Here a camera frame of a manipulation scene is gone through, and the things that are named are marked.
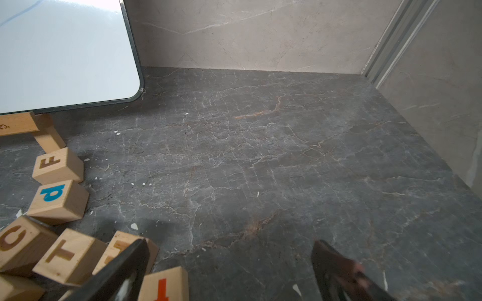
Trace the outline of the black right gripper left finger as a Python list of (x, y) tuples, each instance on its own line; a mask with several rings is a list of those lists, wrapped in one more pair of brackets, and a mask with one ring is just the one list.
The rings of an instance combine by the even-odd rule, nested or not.
[(138, 239), (66, 299), (138, 300), (149, 261), (145, 239)]

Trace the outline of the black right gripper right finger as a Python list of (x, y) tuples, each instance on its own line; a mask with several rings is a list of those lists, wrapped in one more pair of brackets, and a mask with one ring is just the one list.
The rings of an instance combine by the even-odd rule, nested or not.
[(368, 278), (359, 263), (344, 257), (324, 240), (315, 241), (311, 263), (323, 300), (395, 299)]

